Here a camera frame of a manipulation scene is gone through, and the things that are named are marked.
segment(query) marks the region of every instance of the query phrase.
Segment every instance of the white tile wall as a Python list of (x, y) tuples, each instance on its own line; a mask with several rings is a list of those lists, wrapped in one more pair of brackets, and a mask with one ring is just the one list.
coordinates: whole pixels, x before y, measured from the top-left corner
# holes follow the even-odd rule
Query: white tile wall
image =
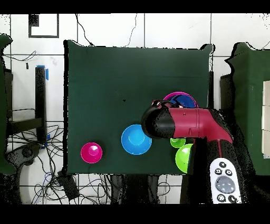
[(213, 58), (213, 72), (214, 72), (214, 108), (220, 109), (220, 77), (231, 73), (231, 68), (225, 62), (226, 57)]
[(264, 81), (263, 105), (270, 106), (270, 81)]
[[(9, 14), (0, 15), (0, 34), (6, 34), (9, 36), (11, 34)], [(5, 47), (4, 54), (10, 54), (10, 45)]]
[[(213, 60), (214, 71), (214, 100), (215, 108), (220, 108), (219, 80), (220, 76), (231, 72), (229, 65), (224, 61), (233, 50), (237, 42), (249, 42), (253, 47), (261, 49), (270, 41), (269, 18), (263, 14), (79, 14), (79, 22), (85, 29), (85, 35), (94, 45), (101, 46), (125, 46), (129, 43), (132, 29), (132, 37), (128, 47), (146, 48), (188, 48), (199, 49), (202, 45), (212, 43), (216, 46)], [(54, 35), (56, 27), (56, 14), (41, 14), (40, 27), (33, 27), (33, 35)], [(89, 43), (84, 37), (83, 29), (77, 25), (75, 14), (60, 14), (59, 27), (60, 36), (58, 39), (28, 38), (28, 15), (11, 15), (11, 32), (9, 15), (0, 15), (0, 33), (11, 34), (13, 42), (10, 47), (4, 50), (4, 54), (17, 59), (24, 59), (33, 51), (36, 55), (33, 59), (26, 61), (29, 69), (26, 69), (26, 62), (17, 61), (4, 56), (7, 68), (12, 68), (13, 81), (13, 108), (34, 108), (34, 86), (35, 67), (39, 64), (49, 69), (49, 80), (46, 81), (47, 97), (47, 120), (56, 121), (63, 127), (63, 40), (78, 41), (81, 45), (88, 46)], [(14, 112), (14, 119), (26, 119), (34, 117), (33, 111)], [(45, 150), (41, 150), (39, 157), (44, 163), (44, 169), (49, 171), (49, 157)], [(60, 156), (53, 157), (56, 170), (62, 168), (63, 160)], [(89, 175), (93, 181), (98, 176)], [(161, 203), (179, 203), (182, 176), (167, 175), (167, 183), (170, 184), (170, 191), (160, 196)], [(31, 166), (25, 166), (21, 175), (21, 195), (23, 203), (29, 204), (35, 197), (34, 185), (43, 183), (44, 172), (38, 158)], [(76, 176), (77, 185), (80, 186), (80, 193), (92, 195), (96, 186), (83, 186), (89, 184), (87, 174)], [(159, 178), (159, 183), (166, 181), (166, 175)], [(166, 193), (168, 185), (158, 187), (158, 193)], [(59, 201), (46, 201), (47, 203), (60, 203)], [(83, 197), (75, 200), (76, 204), (92, 203)]]
[(200, 49), (210, 41), (210, 13), (146, 13), (147, 48)]
[(261, 49), (270, 41), (270, 17), (267, 14), (212, 13), (211, 20), (211, 41), (216, 46), (214, 55), (230, 56), (237, 42), (248, 42)]

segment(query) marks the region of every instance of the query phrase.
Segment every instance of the dark green board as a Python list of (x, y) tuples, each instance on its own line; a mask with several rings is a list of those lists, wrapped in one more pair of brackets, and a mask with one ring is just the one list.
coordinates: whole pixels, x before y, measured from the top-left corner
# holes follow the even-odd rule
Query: dark green board
[(270, 50), (255, 50), (237, 44), (234, 57), (235, 117), (243, 132), (257, 175), (270, 175), (270, 159), (262, 153), (263, 81), (270, 80)]
[(7, 123), (7, 101), (4, 77), (4, 60), (3, 51), (11, 43), (11, 39), (7, 35), (0, 35), (0, 173), (10, 175), (16, 173), (16, 168), (8, 163), (4, 157), (7, 148), (6, 139), (6, 123)]
[[(154, 99), (174, 91), (191, 94), (207, 106), (209, 54), (203, 50), (84, 47), (68, 41), (69, 173), (181, 174), (177, 149), (169, 139), (153, 139), (142, 155), (127, 153), (122, 132), (140, 124)], [(96, 142), (103, 157), (96, 164), (81, 159), (81, 147)]]

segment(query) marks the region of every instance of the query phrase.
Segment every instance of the green bowl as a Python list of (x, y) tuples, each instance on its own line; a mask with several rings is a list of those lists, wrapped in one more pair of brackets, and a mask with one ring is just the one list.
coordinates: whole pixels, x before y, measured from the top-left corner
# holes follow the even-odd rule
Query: green bowl
[(185, 138), (171, 138), (170, 142), (171, 142), (172, 147), (181, 148), (186, 143), (186, 139)]
[(179, 170), (184, 173), (188, 172), (189, 153), (193, 144), (182, 146), (175, 155), (175, 162)]

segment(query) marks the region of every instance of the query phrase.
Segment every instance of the tile grout line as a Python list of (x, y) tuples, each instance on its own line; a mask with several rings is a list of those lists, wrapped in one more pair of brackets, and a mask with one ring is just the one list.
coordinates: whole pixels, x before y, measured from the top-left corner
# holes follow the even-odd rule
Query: tile grout line
[[(32, 54), (3, 54), (4, 56), (8, 55), (8, 56), (15, 56), (15, 55), (21, 55), (21, 56), (31, 56)], [(64, 56), (63, 54), (35, 54), (35, 56)], [(213, 56), (210, 56), (210, 57), (220, 57), (220, 58), (229, 58), (231, 57), (228, 56), (228, 55), (213, 55)]]
[[(24, 56), (31, 56), (33, 54), (4, 54), (4, 55), (24, 55)], [(63, 54), (35, 54), (35, 56), (64, 56)]]
[(143, 14), (143, 47), (146, 47), (146, 14)]
[[(11, 14), (9, 15), (9, 36), (11, 37)], [(11, 57), (11, 43), (10, 43), (9, 49), (10, 49), (9, 56)], [(14, 144), (13, 144), (13, 136), (12, 136), (12, 150), (14, 149), (13, 145)]]
[[(27, 186), (29, 186), (29, 187), (32, 187), (32, 188), (34, 188), (34, 187), (39, 187), (39, 188), (41, 188), (41, 186), (36, 186), (36, 185), (20, 185), (20, 186), (23, 186), (23, 187), (27, 187)], [(90, 186), (90, 185), (82, 185), (82, 186), (78, 186), (78, 187), (80, 187), (80, 188), (91, 188), (91, 187), (98, 187), (98, 185), (92, 185), (92, 186)], [(159, 185), (158, 186), (158, 188), (159, 187), (166, 187), (166, 186), (168, 186), (168, 185)], [(178, 187), (180, 187), (180, 186), (182, 186), (182, 185), (170, 185), (170, 187), (171, 188), (178, 188)]]
[(210, 13), (210, 44), (212, 39), (212, 13)]
[(77, 43), (79, 43), (78, 21), (76, 22), (77, 23)]
[(80, 175), (79, 174), (78, 174), (78, 191), (79, 191), (78, 204), (80, 204)]

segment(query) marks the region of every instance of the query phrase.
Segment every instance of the black cable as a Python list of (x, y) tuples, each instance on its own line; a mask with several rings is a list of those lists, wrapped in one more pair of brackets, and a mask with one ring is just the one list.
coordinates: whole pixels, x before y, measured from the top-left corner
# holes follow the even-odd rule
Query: black cable
[(88, 41), (88, 43), (89, 43), (89, 45), (90, 46), (94, 46), (94, 44), (93, 43), (91, 43), (87, 38), (86, 38), (86, 36), (85, 36), (85, 30), (84, 30), (84, 28), (83, 28), (83, 26), (82, 26), (82, 24), (81, 23), (79, 23), (79, 20), (78, 20), (78, 16), (77, 16), (77, 14), (75, 14), (75, 16), (76, 16), (76, 19), (77, 19), (77, 23), (81, 26), (81, 28), (83, 29), (83, 34), (84, 34), (84, 38)]
[(134, 28), (132, 29), (131, 34), (130, 34), (130, 37), (129, 37), (129, 44), (130, 44), (130, 40), (131, 40), (131, 36), (132, 36), (133, 30), (134, 30), (134, 29), (136, 28), (136, 26), (137, 26), (137, 20), (136, 20), (137, 14), (138, 14), (138, 13), (136, 13), (136, 16), (135, 16), (135, 26), (134, 26)]
[(36, 56), (36, 51), (33, 51), (27, 58), (23, 59), (23, 60), (20, 60), (20, 59), (17, 59), (17, 58), (14, 58), (14, 57), (10, 57), (10, 56), (7, 56), (7, 55), (4, 55), (8, 58), (12, 58), (12, 59), (15, 59), (17, 61), (29, 61), (30, 59), (32, 59), (33, 57)]
[(160, 184), (162, 184), (162, 183), (167, 184), (167, 185), (169, 186), (169, 190), (168, 190), (166, 193), (160, 194), (160, 195), (158, 195), (158, 196), (164, 196), (164, 195), (168, 194), (168, 193), (170, 192), (170, 190), (171, 190), (171, 186), (170, 186), (170, 184), (168, 184), (167, 182), (161, 182), (161, 183), (158, 184), (158, 186), (159, 186)]

